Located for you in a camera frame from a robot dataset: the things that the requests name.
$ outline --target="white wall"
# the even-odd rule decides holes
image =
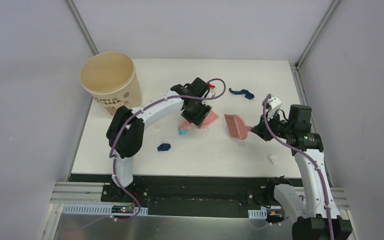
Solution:
[[[0,1],[0,240],[32,240],[73,157],[91,57],[62,0]]]
[[[331,0],[75,0],[100,52],[298,61]]]
[[[343,0],[301,77],[360,239],[384,239],[384,0]]]

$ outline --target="beige bucket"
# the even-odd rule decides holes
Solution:
[[[135,64],[124,53],[107,51],[93,56],[81,68],[80,82],[111,116],[121,106],[142,104]]]

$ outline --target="tabletop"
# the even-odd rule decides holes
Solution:
[[[221,78],[227,88],[249,90],[254,99],[244,95],[225,94],[205,103],[220,117],[207,128],[188,128],[179,135],[185,121],[181,112],[172,113],[149,126],[140,151],[134,156],[134,175],[206,176],[206,177],[278,177],[300,178],[291,151],[275,140],[266,142],[253,133],[245,140],[229,135],[224,114],[238,114],[249,126],[255,126],[263,112],[262,101],[272,94],[282,101],[289,114],[292,104],[300,104],[288,61],[213,60],[213,59],[134,59],[142,91],[142,104],[160,99],[177,84]],[[212,82],[216,95],[223,90],[221,82]],[[72,174],[112,174],[110,146],[106,132],[111,116],[92,101],[83,134],[74,159]],[[171,144],[169,151],[157,151],[162,143]],[[275,157],[271,162],[269,156]]]

